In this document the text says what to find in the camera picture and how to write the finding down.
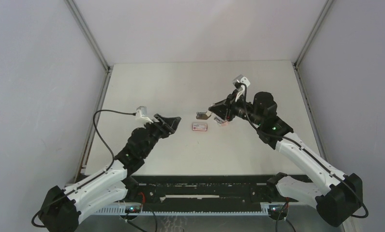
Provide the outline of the pink white stapler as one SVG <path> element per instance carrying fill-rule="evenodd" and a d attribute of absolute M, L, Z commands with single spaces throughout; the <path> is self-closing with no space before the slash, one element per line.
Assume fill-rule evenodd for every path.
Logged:
<path fill-rule="evenodd" d="M 218 126 L 223 127 L 227 126 L 229 122 L 227 120 L 221 119 L 218 116 L 214 116 L 213 120 L 217 123 Z"/>

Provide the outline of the red white staple box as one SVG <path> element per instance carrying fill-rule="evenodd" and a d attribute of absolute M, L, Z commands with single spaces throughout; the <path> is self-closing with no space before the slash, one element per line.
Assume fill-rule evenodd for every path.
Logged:
<path fill-rule="evenodd" d="M 207 123 L 194 122 L 194 123 L 192 123 L 192 130 L 193 131 L 207 131 L 208 125 L 207 125 Z"/>

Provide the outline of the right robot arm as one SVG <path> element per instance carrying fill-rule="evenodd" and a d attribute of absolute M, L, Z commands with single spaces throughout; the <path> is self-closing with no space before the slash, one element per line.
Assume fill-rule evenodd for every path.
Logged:
<path fill-rule="evenodd" d="M 272 149 L 286 156 L 310 179 L 298 181 L 278 173 L 268 182 L 267 196 L 273 201 L 283 197 L 304 203 L 318 212 L 333 227 L 340 226 L 360 208 L 366 218 L 369 211 L 363 201 L 363 182 L 356 174 L 347 175 L 314 153 L 293 128 L 277 114 L 277 104 L 269 92 L 258 92 L 252 102 L 237 90 L 226 99 L 212 104 L 209 111 L 225 121 L 242 118 L 256 130 L 258 137 Z"/>

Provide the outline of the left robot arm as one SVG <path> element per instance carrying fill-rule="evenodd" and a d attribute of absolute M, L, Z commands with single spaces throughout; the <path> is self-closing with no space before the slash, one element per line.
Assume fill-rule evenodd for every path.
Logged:
<path fill-rule="evenodd" d="M 180 122 L 179 116 L 155 114 L 153 120 L 146 118 L 144 125 L 132 131 L 124 148 L 113 155 L 108 165 L 75 184 L 52 187 L 32 217 L 32 225 L 50 232 L 74 232 L 103 207 L 122 199 L 134 201 L 139 189 L 132 174 L 144 165 L 160 139 L 176 132 Z"/>

